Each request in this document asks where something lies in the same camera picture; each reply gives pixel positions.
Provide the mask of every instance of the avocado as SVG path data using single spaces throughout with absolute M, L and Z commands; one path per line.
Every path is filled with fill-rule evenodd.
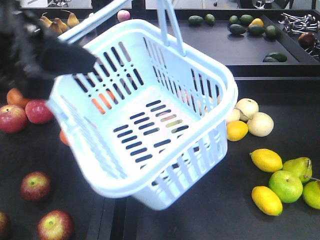
M 278 63 L 279 61 L 272 56 L 266 56 L 263 61 L 264 63 Z
M 204 18 L 197 15 L 192 15 L 188 18 L 188 22 L 190 25 L 199 26 L 204 21 Z
M 254 17 L 249 14 L 243 14 L 239 18 L 239 20 L 240 20 L 241 24 L 243 24 L 244 26 L 248 26 L 254 20 Z
M 239 18 L 236 16 L 236 15 L 232 15 L 230 18 L 229 18 L 229 24 L 237 24 L 239 21 Z
M 265 28 L 260 25 L 251 25 L 248 26 L 248 33 L 252 36 L 259 36 L 265 32 Z
M 283 53 L 281 53 L 281 52 L 277 52 L 277 51 L 275 51 L 275 52 L 270 52 L 270 53 L 268 53 L 265 57 L 274 58 L 274 59 L 276 59 L 278 62 L 281 62 L 281 63 L 287 61 L 287 59 L 288 59 L 285 54 L 283 54 Z
M 268 39 L 276 39 L 280 34 L 280 29 L 274 25 L 269 25 L 265 28 L 265 36 Z
M 204 21 L 208 25 L 214 25 L 216 22 L 216 18 L 212 14 L 207 14 L 205 15 Z
M 231 24 L 229 27 L 229 31 L 233 35 L 241 35 L 246 32 L 246 28 L 240 24 Z

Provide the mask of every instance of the basket handle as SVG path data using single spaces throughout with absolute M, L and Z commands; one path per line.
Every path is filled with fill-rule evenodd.
M 61 34 L 58 38 L 61 41 L 67 42 L 72 44 L 78 41 L 80 38 L 85 36 L 86 34 L 90 33 L 104 21 L 111 18 L 115 15 L 126 2 L 131 2 L 132 0 L 113 0 L 111 3 L 94 13 L 92 16 L 84 19 L 80 24 L 74 26 L 70 30 L 66 31 L 65 33 Z M 178 44 L 178 51 L 182 56 L 186 55 L 186 50 L 183 46 L 183 39 L 181 36 L 180 28 L 178 25 L 178 20 L 175 15 L 174 7 L 170 0 L 157 0 L 157 15 L 158 15 L 158 22 L 159 27 L 161 29 L 161 37 L 163 44 L 165 46 L 169 46 L 168 40 L 168 28 L 167 28 L 167 20 L 166 20 L 166 13 L 174 33 L 176 37 L 177 44 Z

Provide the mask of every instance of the fruit stem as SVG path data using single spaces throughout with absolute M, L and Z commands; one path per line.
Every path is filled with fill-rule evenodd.
M 247 116 L 244 114 L 244 112 L 243 112 L 240 108 L 234 107 L 234 109 L 239 110 L 239 111 L 240 111 L 240 113 L 241 113 L 243 116 L 245 116 L 248 120 L 249 120 L 249 119 L 251 119 L 250 117 L 247 117 Z
M 315 177 L 311 177 L 311 176 L 308 176 L 308 175 L 304 175 L 304 177 L 305 177 L 306 179 L 312 179 L 312 180 L 316 180 L 316 181 L 319 181 L 319 182 L 320 182 L 320 179 L 315 178 Z
M 72 14 L 72 12 L 71 11 L 68 11 L 68 10 L 64 10 L 64 9 L 60 9 L 61 11 L 64 11 L 64 12 L 67 12 L 67 13 L 70 13 L 70 14 Z

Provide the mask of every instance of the white round fruit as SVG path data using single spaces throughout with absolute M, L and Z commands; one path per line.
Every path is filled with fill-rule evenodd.
M 249 133 L 257 137 L 265 137 L 274 129 L 273 119 L 264 112 L 256 112 L 246 123 Z
M 240 99 L 235 107 L 240 109 L 240 120 L 241 121 L 248 121 L 252 117 L 253 114 L 259 112 L 259 105 L 258 103 L 250 98 L 242 98 Z
M 237 108 L 232 109 L 232 111 L 229 113 L 229 115 L 225 119 L 225 123 L 231 123 L 233 121 L 240 120 L 240 111 Z

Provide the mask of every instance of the red apple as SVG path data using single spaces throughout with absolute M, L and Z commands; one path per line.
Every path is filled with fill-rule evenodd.
M 46 124 L 54 118 L 44 99 L 30 100 L 25 106 L 25 114 L 33 124 Z
M 7 104 L 0 108 L 0 130 L 14 134 L 28 125 L 25 110 L 18 106 Z
M 39 202 L 51 192 L 51 178 L 42 171 L 34 171 L 26 175 L 21 182 L 21 196 L 28 201 Z
M 10 218 L 6 212 L 0 211 L 0 240 L 8 239 L 10 232 L 11 232 Z
M 40 240 L 68 240 L 74 232 L 75 224 L 68 212 L 58 209 L 41 218 L 37 228 Z

